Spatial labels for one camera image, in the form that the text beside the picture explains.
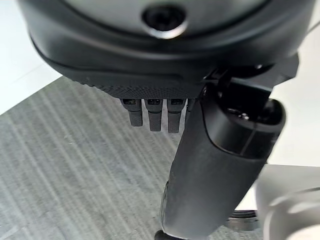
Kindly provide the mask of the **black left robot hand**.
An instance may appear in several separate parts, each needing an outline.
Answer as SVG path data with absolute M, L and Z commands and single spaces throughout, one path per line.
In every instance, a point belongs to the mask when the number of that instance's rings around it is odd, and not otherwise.
M 286 123 L 313 0 L 20 0 L 31 42 L 63 76 L 121 101 L 130 123 L 184 131 L 157 240 L 201 240 L 234 214 Z

